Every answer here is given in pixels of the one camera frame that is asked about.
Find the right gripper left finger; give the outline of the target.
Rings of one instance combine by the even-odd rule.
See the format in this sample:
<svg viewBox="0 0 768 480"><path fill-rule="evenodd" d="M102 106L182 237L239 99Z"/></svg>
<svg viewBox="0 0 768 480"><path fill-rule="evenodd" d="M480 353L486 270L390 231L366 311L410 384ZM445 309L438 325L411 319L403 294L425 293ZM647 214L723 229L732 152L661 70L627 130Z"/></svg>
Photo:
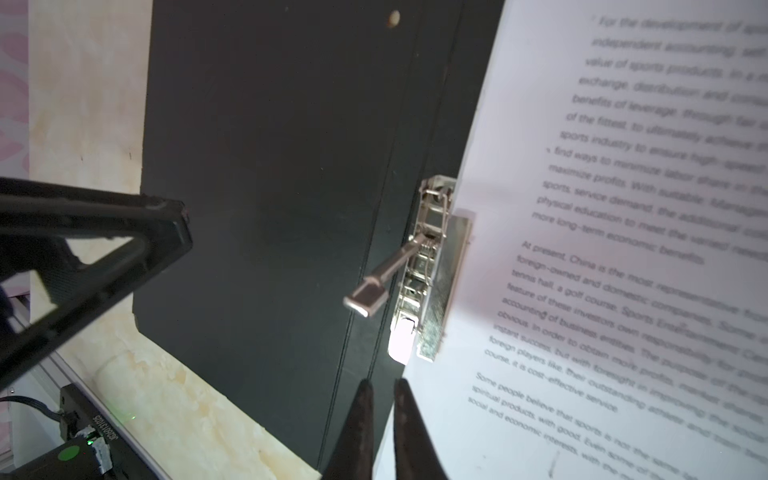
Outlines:
<svg viewBox="0 0 768 480"><path fill-rule="evenodd" d="M322 480L371 480L374 464L374 393L363 379L356 391L344 426Z"/></svg>

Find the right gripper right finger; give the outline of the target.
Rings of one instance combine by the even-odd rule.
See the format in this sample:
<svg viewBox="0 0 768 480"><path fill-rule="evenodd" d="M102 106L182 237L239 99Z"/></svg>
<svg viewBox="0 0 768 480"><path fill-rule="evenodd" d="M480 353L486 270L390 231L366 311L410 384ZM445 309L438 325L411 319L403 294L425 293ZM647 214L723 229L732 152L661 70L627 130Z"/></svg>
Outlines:
<svg viewBox="0 0 768 480"><path fill-rule="evenodd" d="M394 385L393 434L397 480L448 479L406 379Z"/></svg>

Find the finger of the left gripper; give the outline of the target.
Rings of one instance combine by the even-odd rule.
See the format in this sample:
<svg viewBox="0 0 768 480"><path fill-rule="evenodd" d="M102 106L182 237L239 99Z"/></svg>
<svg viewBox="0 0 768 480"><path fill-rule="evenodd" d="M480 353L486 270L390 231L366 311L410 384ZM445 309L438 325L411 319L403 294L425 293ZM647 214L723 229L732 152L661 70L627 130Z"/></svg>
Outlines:
<svg viewBox="0 0 768 480"><path fill-rule="evenodd" d="M1 278L34 271L54 308L15 330L1 295L1 385L191 250L183 202L30 180L1 181Z"/></svg>

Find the text sheet corner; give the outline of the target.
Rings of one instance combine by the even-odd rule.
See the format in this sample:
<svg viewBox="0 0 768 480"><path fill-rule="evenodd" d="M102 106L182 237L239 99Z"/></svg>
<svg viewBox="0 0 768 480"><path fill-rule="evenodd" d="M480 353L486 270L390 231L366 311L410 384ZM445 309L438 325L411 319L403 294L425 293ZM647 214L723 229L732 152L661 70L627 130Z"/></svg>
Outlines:
<svg viewBox="0 0 768 480"><path fill-rule="evenodd" d="M765 2L507 2L455 207L449 478L766 477Z"/></svg>

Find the red and black folder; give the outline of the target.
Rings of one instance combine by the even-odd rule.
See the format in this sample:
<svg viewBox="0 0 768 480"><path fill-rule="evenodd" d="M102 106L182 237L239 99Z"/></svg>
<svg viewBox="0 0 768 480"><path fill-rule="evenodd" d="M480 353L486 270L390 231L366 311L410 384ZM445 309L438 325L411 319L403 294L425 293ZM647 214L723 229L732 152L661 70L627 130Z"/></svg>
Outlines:
<svg viewBox="0 0 768 480"><path fill-rule="evenodd" d="M157 1L142 189L192 250L134 299L139 331L311 466L362 380L381 434L391 311L342 304L456 176L499 1Z"/></svg>

